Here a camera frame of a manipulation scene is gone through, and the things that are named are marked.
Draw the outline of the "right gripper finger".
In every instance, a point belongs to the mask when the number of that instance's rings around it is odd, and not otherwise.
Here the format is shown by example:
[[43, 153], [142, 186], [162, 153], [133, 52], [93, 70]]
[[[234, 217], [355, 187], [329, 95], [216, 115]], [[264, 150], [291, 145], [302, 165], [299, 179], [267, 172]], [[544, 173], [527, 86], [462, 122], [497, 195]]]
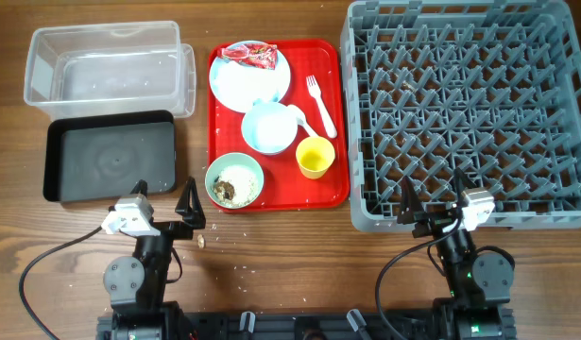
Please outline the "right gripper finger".
[[409, 177], [401, 181], [402, 198], [400, 213], [397, 217], [399, 224], [413, 224], [424, 220], [424, 210]]
[[463, 204], [465, 201], [463, 197], [465, 190], [475, 189], [476, 185], [460, 168], [455, 168], [453, 171], [453, 187], [456, 191], [457, 203]]

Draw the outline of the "green bowl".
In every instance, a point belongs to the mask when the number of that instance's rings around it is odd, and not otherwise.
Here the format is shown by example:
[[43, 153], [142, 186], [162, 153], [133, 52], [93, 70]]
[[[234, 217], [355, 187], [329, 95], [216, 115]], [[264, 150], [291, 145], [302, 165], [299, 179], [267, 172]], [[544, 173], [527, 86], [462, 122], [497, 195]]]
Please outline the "green bowl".
[[261, 165], [258, 162], [256, 162], [249, 155], [244, 154], [244, 153], [239, 153], [239, 152], [231, 152], [231, 153], [228, 153], [228, 154], [225, 154], [223, 156], [218, 157], [216, 160], [214, 160], [211, 163], [211, 165], [209, 166], [209, 168], [207, 170], [206, 177], [205, 177], [205, 187], [206, 187], [207, 194], [209, 195], [210, 199], [215, 204], [219, 205], [222, 208], [225, 208], [225, 207], [223, 207], [220, 203], [218, 203], [215, 200], [214, 193], [212, 191], [211, 186], [214, 183], [214, 178], [216, 177], [216, 175], [224, 167], [229, 166], [229, 165], [244, 165], [244, 166], [247, 166], [248, 168], [250, 168], [252, 171], [254, 171], [257, 174], [259, 180], [261, 181], [261, 191], [258, 194], [258, 196], [261, 194], [262, 190], [264, 189], [264, 185], [265, 185], [265, 173], [263, 171], [263, 168], [261, 167]]

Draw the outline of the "yellow plastic cup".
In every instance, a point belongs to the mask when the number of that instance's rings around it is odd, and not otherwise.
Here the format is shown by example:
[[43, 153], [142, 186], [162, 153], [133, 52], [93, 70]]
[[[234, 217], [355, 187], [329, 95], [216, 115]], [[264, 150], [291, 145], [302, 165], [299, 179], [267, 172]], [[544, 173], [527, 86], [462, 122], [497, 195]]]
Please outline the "yellow plastic cup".
[[307, 137], [296, 149], [300, 172], [308, 179], [320, 179], [335, 160], [333, 144], [323, 137]]

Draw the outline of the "light blue bowl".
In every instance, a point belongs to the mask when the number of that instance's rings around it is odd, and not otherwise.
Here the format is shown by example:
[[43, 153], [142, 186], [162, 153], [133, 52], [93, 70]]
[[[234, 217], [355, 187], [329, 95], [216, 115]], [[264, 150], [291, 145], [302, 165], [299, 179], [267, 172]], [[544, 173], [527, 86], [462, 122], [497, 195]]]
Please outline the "light blue bowl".
[[254, 151], [273, 156], [282, 153], [295, 140], [298, 123], [280, 103], [260, 103], [244, 115], [241, 133]]

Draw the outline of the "light blue plate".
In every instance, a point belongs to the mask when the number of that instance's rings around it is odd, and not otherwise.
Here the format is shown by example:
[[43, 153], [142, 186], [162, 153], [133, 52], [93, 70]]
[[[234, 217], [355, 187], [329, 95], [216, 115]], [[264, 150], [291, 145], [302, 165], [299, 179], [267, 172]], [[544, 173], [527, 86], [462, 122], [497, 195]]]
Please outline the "light blue plate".
[[214, 50], [209, 83], [227, 109], [246, 113], [255, 104], [279, 102], [291, 83], [290, 65], [271, 42], [241, 41]]

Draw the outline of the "white plastic spoon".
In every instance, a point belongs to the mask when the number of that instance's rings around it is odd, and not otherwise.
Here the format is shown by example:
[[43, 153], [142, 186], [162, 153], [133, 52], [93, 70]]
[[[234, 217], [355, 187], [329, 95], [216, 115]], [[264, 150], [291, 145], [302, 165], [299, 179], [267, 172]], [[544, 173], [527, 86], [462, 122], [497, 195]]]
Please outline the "white plastic spoon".
[[287, 108], [296, 117], [298, 125], [301, 126], [310, 137], [317, 137], [317, 133], [308, 124], [305, 113], [299, 107], [295, 105], [288, 105]]

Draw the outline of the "white plastic fork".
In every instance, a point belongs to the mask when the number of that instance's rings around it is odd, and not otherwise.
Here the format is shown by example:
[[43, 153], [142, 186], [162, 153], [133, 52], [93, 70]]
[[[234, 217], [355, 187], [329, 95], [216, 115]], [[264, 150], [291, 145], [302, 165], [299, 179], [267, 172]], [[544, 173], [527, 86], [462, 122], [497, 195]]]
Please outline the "white plastic fork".
[[338, 132], [334, 125], [333, 119], [329, 114], [323, 99], [322, 99], [322, 91], [319, 87], [319, 84], [316, 81], [316, 77], [314, 75], [309, 75], [306, 77], [306, 84], [308, 88], [308, 92], [310, 96], [314, 98], [316, 101], [320, 117], [326, 131], [326, 134], [329, 138], [334, 139], [337, 137]]

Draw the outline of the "red snack wrapper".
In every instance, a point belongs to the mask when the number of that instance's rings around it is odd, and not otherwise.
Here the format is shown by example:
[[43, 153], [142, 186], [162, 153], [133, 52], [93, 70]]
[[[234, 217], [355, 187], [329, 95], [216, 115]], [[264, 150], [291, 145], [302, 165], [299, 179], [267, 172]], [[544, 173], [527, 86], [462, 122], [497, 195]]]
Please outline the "red snack wrapper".
[[243, 66], [274, 70], [278, 61], [278, 48], [265, 42], [240, 42], [235, 46], [220, 48], [217, 56]]

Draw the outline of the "rice and food scraps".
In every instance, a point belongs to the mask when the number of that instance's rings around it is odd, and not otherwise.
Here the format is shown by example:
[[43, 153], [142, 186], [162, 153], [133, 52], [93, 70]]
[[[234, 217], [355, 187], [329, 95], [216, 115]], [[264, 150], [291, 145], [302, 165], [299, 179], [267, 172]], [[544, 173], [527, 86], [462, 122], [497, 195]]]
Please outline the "rice and food scraps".
[[256, 199], [261, 191], [257, 174], [244, 165], [224, 167], [211, 186], [215, 200], [223, 207], [239, 209]]

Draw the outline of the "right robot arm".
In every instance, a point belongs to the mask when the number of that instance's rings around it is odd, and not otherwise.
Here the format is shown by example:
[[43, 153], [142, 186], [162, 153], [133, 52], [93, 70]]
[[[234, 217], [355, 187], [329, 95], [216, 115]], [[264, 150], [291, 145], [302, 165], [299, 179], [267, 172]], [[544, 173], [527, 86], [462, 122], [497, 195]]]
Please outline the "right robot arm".
[[515, 260], [497, 246], [477, 247], [471, 233], [495, 208], [493, 195], [474, 184], [460, 169], [454, 171], [457, 201], [444, 211], [427, 212], [410, 178], [401, 182], [398, 222], [412, 224], [414, 237], [431, 236], [451, 296], [437, 298], [418, 339], [515, 339], [510, 301]]

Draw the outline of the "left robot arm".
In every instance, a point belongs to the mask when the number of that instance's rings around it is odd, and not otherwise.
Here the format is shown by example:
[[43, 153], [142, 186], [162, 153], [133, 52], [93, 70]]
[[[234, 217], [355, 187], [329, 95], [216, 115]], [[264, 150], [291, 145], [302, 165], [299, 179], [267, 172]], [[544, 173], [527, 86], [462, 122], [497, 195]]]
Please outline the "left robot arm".
[[103, 283], [110, 296], [112, 316], [100, 318], [98, 339], [197, 339], [197, 329], [176, 301], [163, 300], [172, 261], [180, 257], [176, 240], [191, 240], [203, 230], [206, 217], [194, 178], [189, 177], [175, 213], [178, 221], [156, 222], [147, 199], [147, 182], [139, 180], [131, 193], [109, 207], [101, 227], [108, 234], [124, 233], [135, 239], [130, 256], [113, 260], [105, 270]]

